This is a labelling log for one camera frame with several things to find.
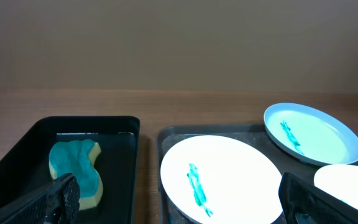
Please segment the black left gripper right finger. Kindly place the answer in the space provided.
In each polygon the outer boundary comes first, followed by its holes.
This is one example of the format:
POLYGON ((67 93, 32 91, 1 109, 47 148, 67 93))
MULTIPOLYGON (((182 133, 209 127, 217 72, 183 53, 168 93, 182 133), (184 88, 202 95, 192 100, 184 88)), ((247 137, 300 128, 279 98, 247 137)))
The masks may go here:
POLYGON ((278 191, 287 224, 358 224, 358 210, 290 172, 278 191))

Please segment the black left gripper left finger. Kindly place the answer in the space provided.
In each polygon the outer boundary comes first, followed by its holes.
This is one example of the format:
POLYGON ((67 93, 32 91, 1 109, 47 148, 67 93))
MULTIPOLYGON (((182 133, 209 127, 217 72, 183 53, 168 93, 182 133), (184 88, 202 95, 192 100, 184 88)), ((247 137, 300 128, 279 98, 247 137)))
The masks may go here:
POLYGON ((67 173, 0 208, 0 224, 74 223, 80 187, 67 173))

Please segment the blue and yellow sponge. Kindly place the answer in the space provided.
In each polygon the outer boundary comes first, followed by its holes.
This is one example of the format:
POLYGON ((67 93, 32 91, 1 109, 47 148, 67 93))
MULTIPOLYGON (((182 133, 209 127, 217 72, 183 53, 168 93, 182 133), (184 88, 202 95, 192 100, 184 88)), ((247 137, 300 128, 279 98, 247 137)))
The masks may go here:
POLYGON ((98 142, 85 139, 57 142, 49 153, 49 171, 53 179, 71 173, 80 187, 80 210, 98 206, 103 195, 103 182, 94 164, 101 154, 98 142))

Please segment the white plate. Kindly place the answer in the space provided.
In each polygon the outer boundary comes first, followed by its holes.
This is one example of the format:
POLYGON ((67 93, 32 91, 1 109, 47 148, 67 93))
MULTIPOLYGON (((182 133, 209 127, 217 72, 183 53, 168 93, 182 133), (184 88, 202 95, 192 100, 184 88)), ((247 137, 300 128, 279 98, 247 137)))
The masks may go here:
POLYGON ((333 164, 318 169, 314 185, 358 209, 358 166, 333 164))
POLYGON ((172 146, 160 178, 179 211, 198 223, 273 223, 281 214, 282 175, 254 147, 223 136, 195 136, 172 146))

